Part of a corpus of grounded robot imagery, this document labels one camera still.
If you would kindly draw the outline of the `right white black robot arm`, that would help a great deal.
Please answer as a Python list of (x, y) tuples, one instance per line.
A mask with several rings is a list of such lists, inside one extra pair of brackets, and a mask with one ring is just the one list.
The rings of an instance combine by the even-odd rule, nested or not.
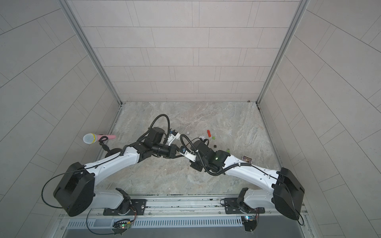
[(243, 213), (257, 213), (258, 208), (274, 207), (283, 216), (299, 221), (305, 189), (287, 168), (268, 170), (245, 162), (228, 152), (213, 151), (203, 141), (193, 143), (185, 134), (180, 135), (183, 148), (195, 155), (196, 170), (211, 176), (229, 175), (248, 181), (267, 192), (257, 199), (248, 188), (243, 188), (237, 206)]

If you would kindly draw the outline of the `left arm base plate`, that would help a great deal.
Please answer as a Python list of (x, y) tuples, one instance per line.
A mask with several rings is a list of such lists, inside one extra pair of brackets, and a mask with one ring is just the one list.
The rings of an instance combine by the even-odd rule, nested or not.
[(103, 211), (104, 216), (133, 216), (143, 215), (145, 211), (146, 199), (124, 200), (116, 209), (106, 208)]

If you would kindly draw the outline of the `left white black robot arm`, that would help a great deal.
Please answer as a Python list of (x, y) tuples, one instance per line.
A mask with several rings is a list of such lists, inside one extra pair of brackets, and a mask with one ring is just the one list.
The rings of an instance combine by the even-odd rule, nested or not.
[(53, 192), (54, 198), (68, 216), (74, 217), (87, 209), (111, 209), (119, 215), (128, 214), (132, 208), (130, 196), (122, 189), (115, 191), (96, 190), (96, 185), (116, 172), (142, 162), (151, 156), (175, 159), (179, 148), (173, 142), (180, 138), (176, 130), (150, 125), (149, 129), (134, 143), (122, 149), (109, 149), (102, 136), (99, 143), (107, 151), (104, 159), (82, 165), (69, 166), (60, 174), (61, 181)]

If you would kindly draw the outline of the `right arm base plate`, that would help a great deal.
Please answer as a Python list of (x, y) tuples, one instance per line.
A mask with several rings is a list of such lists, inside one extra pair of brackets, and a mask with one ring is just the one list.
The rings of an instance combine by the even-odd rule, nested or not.
[(238, 198), (223, 198), (220, 204), (224, 207), (226, 214), (264, 214), (263, 207), (251, 208), (244, 202), (237, 202)]

